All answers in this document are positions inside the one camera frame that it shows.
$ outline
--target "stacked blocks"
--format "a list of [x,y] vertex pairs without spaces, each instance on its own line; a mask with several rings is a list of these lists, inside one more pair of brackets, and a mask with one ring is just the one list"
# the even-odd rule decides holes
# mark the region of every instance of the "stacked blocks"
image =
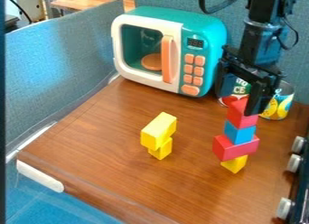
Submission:
[[231,103],[224,135],[213,139],[212,151],[221,160],[221,166],[233,173],[239,172],[245,165],[249,154],[258,149],[259,139],[255,134],[258,115],[245,117],[247,99]]
[[172,152],[177,118],[162,112],[141,131],[141,145],[148,148],[148,153],[162,160]]

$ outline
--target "colorful can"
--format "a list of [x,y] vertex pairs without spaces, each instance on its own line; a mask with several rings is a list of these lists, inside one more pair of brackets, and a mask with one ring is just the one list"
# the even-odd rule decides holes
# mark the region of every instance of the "colorful can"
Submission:
[[292,105],[295,90],[292,85],[285,81],[281,81],[279,89],[270,100],[267,108],[264,110],[261,117],[271,120],[281,120],[286,118],[288,111]]
[[228,107],[230,103],[240,100],[242,98],[247,98],[248,94],[250,93],[251,85],[247,83],[245,80],[241,78],[237,78],[235,87],[233,89],[233,94],[225,98],[219,98],[219,102]]

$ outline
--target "wooden table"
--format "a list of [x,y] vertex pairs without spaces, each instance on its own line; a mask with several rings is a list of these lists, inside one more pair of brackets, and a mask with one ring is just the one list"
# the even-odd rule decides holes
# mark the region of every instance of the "wooden table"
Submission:
[[[178,117],[173,152],[154,159],[139,143],[160,112]],[[60,180],[65,191],[129,223],[281,223],[284,173],[309,107],[294,103],[284,121],[260,118],[256,154],[238,174],[220,166],[212,138],[227,109],[209,95],[187,98],[117,79],[21,153],[19,160]]]
[[[54,0],[51,6],[64,10],[82,11],[98,5],[103,5],[116,0]],[[135,8],[134,0],[124,0],[125,11],[128,12]]]

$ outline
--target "red cube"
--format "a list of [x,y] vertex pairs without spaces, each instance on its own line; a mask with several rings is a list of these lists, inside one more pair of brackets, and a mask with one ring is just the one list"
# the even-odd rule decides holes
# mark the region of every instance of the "red cube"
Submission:
[[254,135],[253,140],[241,145],[234,145],[225,135],[213,138],[212,152],[222,161],[228,161],[243,155],[253,154],[258,149],[259,139]]
[[245,117],[244,115],[247,102],[247,99],[240,99],[231,103],[228,108],[227,119],[238,129],[257,124],[258,115],[249,117]]

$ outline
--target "microwave keypad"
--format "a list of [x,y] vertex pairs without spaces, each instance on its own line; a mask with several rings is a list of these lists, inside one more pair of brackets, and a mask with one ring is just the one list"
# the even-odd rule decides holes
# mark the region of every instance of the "microwave keypad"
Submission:
[[205,57],[193,54],[186,54],[184,56],[185,65],[183,71],[185,75],[183,76],[184,85],[182,86],[182,91],[185,94],[197,96],[200,93],[200,86],[203,84],[203,75],[205,69]]

